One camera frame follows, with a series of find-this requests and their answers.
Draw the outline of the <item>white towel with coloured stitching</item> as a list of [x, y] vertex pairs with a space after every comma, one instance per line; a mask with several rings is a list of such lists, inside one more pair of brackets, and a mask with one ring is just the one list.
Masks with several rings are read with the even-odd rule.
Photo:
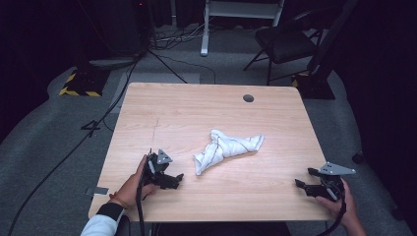
[[258, 151], [265, 137], [263, 135], [248, 138], [227, 136], [219, 130], [210, 132], [211, 141], [205, 149], [194, 154], [195, 173], [200, 176], [208, 168], [217, 165], [225, 158]]

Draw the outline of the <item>small grey tape piece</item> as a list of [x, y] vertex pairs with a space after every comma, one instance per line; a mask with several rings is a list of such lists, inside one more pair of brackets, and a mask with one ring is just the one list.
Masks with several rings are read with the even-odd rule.
[[85, 191], [85, 194], [91, 197], [96, 196], [96, 195], [105, 196], [108, 194], [108, 188], [102, 188], [102, 187], [87, 188]]

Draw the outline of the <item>person's left hand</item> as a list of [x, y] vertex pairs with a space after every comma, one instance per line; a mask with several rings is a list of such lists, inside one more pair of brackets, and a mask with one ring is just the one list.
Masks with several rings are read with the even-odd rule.
[[142, 173], [146, 163], [147, 157], [144, 155], [136, 172], [132, 174], [117, 191], [115, 201], [123, 208], [130, 208], [136, 205], [137, 190], [140, 186]]

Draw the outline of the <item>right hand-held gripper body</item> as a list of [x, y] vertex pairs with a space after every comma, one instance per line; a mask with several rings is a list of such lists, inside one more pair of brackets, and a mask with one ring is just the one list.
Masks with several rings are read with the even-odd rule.
[[331, 162], [327, 162], [318, 170], [325, 176], [323, 178], [319, 177], [321, 181], [320, 185], [315, 185], [317, 192], [316, 197], [324, 197], [332, 202], [337, 202], [344, 194], [341, 176], [356, 173], [355, 169], [347, 168]]

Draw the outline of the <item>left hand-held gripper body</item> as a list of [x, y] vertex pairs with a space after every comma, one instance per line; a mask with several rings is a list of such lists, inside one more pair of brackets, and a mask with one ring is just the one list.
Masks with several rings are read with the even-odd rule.
[[164, 179], [175, 179], [174, 176], [170, 176], [164, 173], [169, 163], [173, 159], [168, 156], [162, 149], [158, 152], [150, 151], [147, 155], [147, 163], [144, 167], [144, 174], [142, 177], [142, 185], [154, 184], [160, 187], [160, 181]]

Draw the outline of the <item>white metal stand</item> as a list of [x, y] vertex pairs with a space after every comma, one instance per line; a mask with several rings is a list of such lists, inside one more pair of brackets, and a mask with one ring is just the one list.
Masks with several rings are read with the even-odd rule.
[[209, 20], [211, 17], [232, 17], [272, 20], [276, 26], [279, 22], [285, 0], [277, 3], [244, 3], [224, 2], [219, 0], [206, 0], [204, 10], [204, 32], [200, 54], [205, 57], [209, 54]]

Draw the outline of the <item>black folding chair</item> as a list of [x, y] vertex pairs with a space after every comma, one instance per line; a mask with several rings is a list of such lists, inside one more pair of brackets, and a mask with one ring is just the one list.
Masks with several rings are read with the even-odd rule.
[[332, 13], [332, 7], [309, 10], [276, 27], [257, 30], [255, 39], [261, 50], [244, 67], [244, 71], [255, 62], [268, 60], [267, 85], [283, 79], [283, 76], [271, 76], [271, 65], [313, 56], [321, 45]]

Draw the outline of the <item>person's right hand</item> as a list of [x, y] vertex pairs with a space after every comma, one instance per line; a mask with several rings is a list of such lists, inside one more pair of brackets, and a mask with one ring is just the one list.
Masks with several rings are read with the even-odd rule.
[[[344, 179], [342, 179], [342, 183], [344, 187], [346, 211], [340, 220], [340, 224], [347, 231], [350, 231], [353, 229], [353, 226], [356, 223], [358, 223], [358, 216], [356, 213], [356, 206], [354, 203], [353, 195], [350, 192], [350, 188]], [[338, 214], [342, 208], [342, 201], [332, 202], [324, 197], [316, 197], [316, 201], [323, 207], [326, 207], [332, 216], [338, 217]]]

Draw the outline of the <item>black stand with striped base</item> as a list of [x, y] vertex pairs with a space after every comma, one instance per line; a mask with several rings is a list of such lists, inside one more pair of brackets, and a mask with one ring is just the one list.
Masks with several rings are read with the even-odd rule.
[[296, 74], [291, 77], [292, 85], [298, 89], [304, 99], [334, 99], [334, 94], [328, 84], [328, 76], [339, 59], [336, 48], [340, 41], [340, 33], [348, 21], [358, 0], [347, 0], [341, 14], [335, 19], [318, 52], [308, 64], [306, 74]]
[[101, 96], [115, 65], [97, 66], [108, 57], [116, 66], [136, 63], [149, 46], [151, 17], [148, 0], [51, 0], [75, 70], [63, 94]]

